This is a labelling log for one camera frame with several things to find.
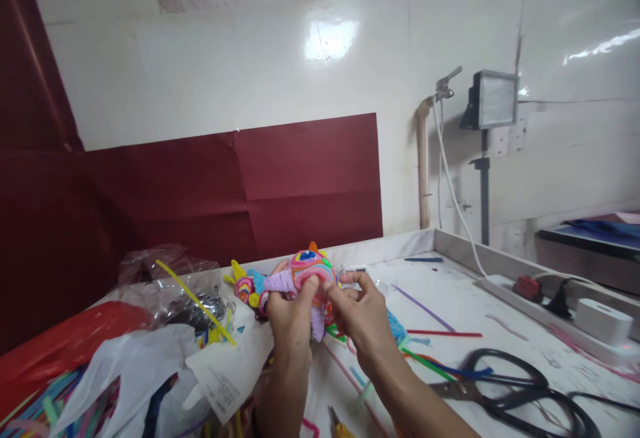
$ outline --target scissor handle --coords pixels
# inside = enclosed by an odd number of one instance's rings
[[[526,388],[548,388],[549,382],[547,378],[538,370],[538,368],[528,364],[526,361],[513,356],[506,351],[500,351],[493,348],[480,348],[473,351],[468,357],[467,360],[462,366],[462,370],[464,371],[474,371],[475,366],[478,364],[481,358],[484,357],[496,357],[513,363],[514,365],[522,368],[528,374],[530,374],[531,379],[528,380],[518,380],[518,378],[514,377],[504,377],[499,375],[487,375],[484,377],[477,378],[476,381],[490,381],[492,383],[501,383],[503,385],[517,386],[517,387],[526,387]]]
[[[598,427],[580,406],[562,393],[549,388],[528,388],[516,391],[498,400],[485,398],[483,406],[490,415],[534,437],[565,438],[564,435],[556,435],[507,413],[507,410],[518,408],[542,398],[550,398],[569,411],[571,416],[571,438],[601,438]]]

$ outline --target black scissors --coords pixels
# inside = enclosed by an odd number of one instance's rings
[[[531,378],[522,379],[491,374],[474,379],[461,379],[460,381],[438,383],[436,385],[430,385],[431,389],[434,390],[440,398],[474,401],[480,404],[491,416],[531,436],[540,438],[566,438],[564,435],[556,435],[507,413],[508,410],[518,408],[532,401],[550,398],[569,412],[569,416],[571,417],[571,438],[601,438],[597,426],[580,406],[576,405],[570,398],[559,391],[550,389],[547,378],[536,368],[518,357],[504,351],[482,348],[475,350],[469,355],[461,370],[467,372],[475,371],[478,361],[483,357],[496,357],[508,361],[522,368]],[[512,391],[501,398],[488,398],[478,390],[475,384],[476,381],[500,383],[522,389]]]

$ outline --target white power strip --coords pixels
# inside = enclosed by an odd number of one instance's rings
[[[640,345],[626,339],[618,346],[608,345],[588,333],[576,328],[570,321],[542,308],[513,291],[514,281],[502,275],[490,275],[481,281],[487,291],[506,301],[544,326],[555,325],[568,334],[572,341],[586,352],[611,366],[624,366],[628,361],[640,361]]]

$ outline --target maroon backdrop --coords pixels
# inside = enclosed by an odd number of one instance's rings
[[[35,0],[0,23],[0,353],[103,296],[126,251],[226,266],[382,236],[374,113],[86,153]]]
[[[227,266],[382,236],[376,116],[86,153],[118,256],[159,243]]]

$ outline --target pipe cleaner craft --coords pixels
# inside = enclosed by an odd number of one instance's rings
[[[233,277],[225,275],[224,280],[228,284],[233,285],[234,294],[240,298],[244,304],[254,310],[257,319],[266,317],[269,292],[264,291],[262,294],[255,292],[252,276],[254,273],[257,273],[256,270],[250,269],[248,272],[245,272],[236,260],[231,260],[231,268],[233,270]]]
[[[281,272],[270,277],[255,270],[249,270],[249,274],[253,275],[255,291],[261,297],[260,304],[264,294],[269,291],[281,291],[286,293],[288,298],[295,298],[302,290],[306,280],[312,275],[318,276],[321,283],[330,282],[338,285],[331,262],[324,252],[318,250],[314,241],[309,244],[309,249],[296,253],[289,260],[289,267]],[[331,315],[331,303],[319,289],[313,298],[311,308],[311,330],[316,341],[322,340],[322,336],[325,334],[325,324],[333,320]]]

